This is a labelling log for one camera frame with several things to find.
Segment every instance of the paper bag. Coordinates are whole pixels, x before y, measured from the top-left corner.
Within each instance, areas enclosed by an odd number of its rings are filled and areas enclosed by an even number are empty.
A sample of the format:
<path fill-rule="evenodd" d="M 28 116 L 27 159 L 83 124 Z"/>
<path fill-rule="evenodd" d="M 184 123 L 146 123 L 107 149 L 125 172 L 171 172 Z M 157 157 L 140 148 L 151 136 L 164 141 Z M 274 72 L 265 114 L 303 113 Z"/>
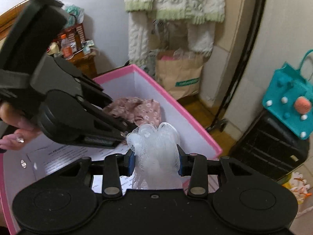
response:
<path fill-rule="evenodd" d="M 199 92 L 203 56 L 193 59 L 161 60 L 172 57 L 174 51 L 164 51 L 157 55 L 156 81 L 176 100 Z"/>

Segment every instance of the bag handle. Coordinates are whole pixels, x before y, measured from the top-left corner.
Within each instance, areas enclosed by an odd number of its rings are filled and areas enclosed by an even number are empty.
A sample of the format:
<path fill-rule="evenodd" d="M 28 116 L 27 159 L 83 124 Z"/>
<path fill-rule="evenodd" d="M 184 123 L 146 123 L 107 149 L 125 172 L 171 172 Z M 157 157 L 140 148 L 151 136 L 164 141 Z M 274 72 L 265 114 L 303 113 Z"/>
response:
<path fill-rule="evenodd" d="M 304 61 L 306 60 L 306 58 L 308 57 L 308 55 L 311 54 L 312 52 L 313 52 L 313 49 L 310 49 L 308 52 L 306 52 L 306 54 L 304 55 L 303 59 L 301 60 L 300 65 L 299 65 L 299 68 L 297 69 L 297 71 L 299 72 L 299 74 L 300 74 L 300 71 L 301 71 L 301 69 L 302 69 L 302 67 L 303 67 Z"/>

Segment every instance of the black suitcase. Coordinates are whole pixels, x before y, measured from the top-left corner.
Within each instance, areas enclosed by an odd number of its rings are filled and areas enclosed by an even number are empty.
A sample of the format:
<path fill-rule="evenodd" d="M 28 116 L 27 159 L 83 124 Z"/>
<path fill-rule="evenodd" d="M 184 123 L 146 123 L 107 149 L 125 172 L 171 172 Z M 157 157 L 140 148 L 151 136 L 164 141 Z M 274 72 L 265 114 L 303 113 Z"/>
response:
<path fill-rule="evenodd" d="M 263 110 L 229 155 L 278 181 L 304 163 L 308 153 L 309 139 L 299 139 L 274 115 Z"/>

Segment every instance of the human hand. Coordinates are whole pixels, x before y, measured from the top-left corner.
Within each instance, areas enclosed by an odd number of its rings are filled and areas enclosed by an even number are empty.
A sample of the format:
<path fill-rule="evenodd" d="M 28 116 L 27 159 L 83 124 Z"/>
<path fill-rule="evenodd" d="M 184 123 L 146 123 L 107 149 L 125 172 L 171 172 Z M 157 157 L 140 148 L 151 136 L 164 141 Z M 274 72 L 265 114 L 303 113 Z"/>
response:
<path fill-rule="evenodd" d="M 38 126 L 23 116 L 22 111 L 15 109 L 7 102 L 0 105 L 0 118 L 5 123 L 19 128 L 13 134 L 5 135 L 0 140 L 0 148 L 4 150 L 20 150 L 41 133 Z"/>

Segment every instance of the orange toy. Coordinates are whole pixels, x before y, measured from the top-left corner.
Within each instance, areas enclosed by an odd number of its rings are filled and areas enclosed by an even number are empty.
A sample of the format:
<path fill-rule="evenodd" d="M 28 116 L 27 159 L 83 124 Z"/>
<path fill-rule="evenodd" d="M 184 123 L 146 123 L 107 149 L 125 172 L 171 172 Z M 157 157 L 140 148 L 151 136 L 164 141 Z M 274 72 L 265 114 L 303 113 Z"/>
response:
<path fill-rule="evenodd" d="M 312 109 L 312 104 L 304 96 L 300 96 L 295 101 L 294 107 L 295 107 L 296 111 L 298 111 L 298 113 L 300 113 L 301 115 L 304 115 Z"/>

